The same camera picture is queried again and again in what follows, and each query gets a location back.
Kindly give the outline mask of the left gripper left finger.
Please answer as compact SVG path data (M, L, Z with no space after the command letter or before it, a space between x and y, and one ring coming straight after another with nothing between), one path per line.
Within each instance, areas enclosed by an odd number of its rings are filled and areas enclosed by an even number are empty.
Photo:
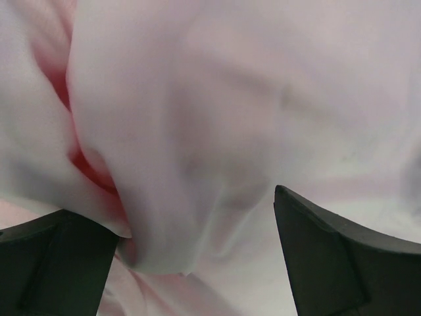
M65 210L1 230L1 314L96 315L118 241Z

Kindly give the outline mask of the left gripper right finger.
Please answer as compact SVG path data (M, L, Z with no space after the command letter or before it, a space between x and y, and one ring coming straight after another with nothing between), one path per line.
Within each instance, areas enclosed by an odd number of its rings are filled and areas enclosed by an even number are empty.
M323 209L284 186L274 213L300 316L419 315L420 244Z

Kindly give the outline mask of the pink t-shirt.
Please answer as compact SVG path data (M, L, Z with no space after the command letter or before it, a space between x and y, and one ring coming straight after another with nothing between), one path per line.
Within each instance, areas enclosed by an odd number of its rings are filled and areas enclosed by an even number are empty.
M420 241L419 1L1 2L1 224L121 236L100 315L294 315L279 184Z

